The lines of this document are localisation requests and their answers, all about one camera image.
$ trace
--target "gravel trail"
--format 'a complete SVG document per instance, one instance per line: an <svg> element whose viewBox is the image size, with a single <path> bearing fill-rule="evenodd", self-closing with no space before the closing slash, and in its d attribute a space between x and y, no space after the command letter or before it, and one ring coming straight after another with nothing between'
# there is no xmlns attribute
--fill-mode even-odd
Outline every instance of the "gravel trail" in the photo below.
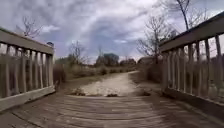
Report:
<svg viewBox="0 0 224 128"><path fill-rule="evenodd" d="M102 81L97 81L81 87L86 95L117 94L118 96L134 96L138 88L135 83L129 79L130 73L122 73Z"/></svg>

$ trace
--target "cloudy sky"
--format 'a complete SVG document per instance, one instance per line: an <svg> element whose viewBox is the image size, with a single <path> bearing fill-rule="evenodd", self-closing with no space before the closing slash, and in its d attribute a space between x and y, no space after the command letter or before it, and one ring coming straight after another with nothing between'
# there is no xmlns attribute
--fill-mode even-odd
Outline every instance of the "cloudy sky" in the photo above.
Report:
<svg viewBox="0 0 224 128"><path fill-rule="evenodd" d="M194 8L206 7L210 15L224 10L223 0L197 0ZM23 16L34 17L43 25L35 40L53 42L55 57L67 56L69 45L77 40L86 47L93 61L101 47L103 52L119 56L141 57L136 40L144 36L149 15L166 10L158 0L0 0L0 26L15 31ZM167 22L179 32L184 30L178 14Z"/></svg>

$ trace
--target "wooden bridge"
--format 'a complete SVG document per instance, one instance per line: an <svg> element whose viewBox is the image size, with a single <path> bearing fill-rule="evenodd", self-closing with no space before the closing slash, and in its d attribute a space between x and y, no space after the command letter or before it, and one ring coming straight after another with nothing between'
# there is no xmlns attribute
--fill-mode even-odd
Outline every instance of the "wooden bridge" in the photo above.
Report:
<svg viewBox="0 0 224 128"><path fill-rule="evenodd" d="M54 49L0 29L0 127L221 128L223 24L221 13L160 44L162 92L175 99L48 95L55 92ZM216 47L215 55L210 54L211 47Z"/></svg>

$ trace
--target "wooden railing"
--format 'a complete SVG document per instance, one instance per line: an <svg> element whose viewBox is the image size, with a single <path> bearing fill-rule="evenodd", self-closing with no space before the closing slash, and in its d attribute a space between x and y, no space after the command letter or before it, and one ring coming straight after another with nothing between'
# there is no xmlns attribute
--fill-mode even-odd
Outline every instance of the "wooden railing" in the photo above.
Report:
<svg viewBox="0 0 224 128"><path fill-rule="evenodd" d="M54 91L52 47L0 28L0 111Z"/></svg>
<svg viewBox="0 0 224 128"><path fill-rule="evenodd" d="M197 107L219 110L211 103L217 107L224 102L223 34L224 12L161 43L163 91Z"/></svg>

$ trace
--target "bridge deck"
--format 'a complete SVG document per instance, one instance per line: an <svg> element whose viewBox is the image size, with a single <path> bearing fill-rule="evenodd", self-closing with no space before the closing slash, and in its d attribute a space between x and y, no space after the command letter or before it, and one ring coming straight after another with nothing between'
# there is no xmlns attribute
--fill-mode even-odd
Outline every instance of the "bridge deck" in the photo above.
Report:
<svg viewBox="0 0 224 128"><path fill-rule="evenodd" d="M162 97L51 95L0 115L2 128L221 128Z"/></svg>

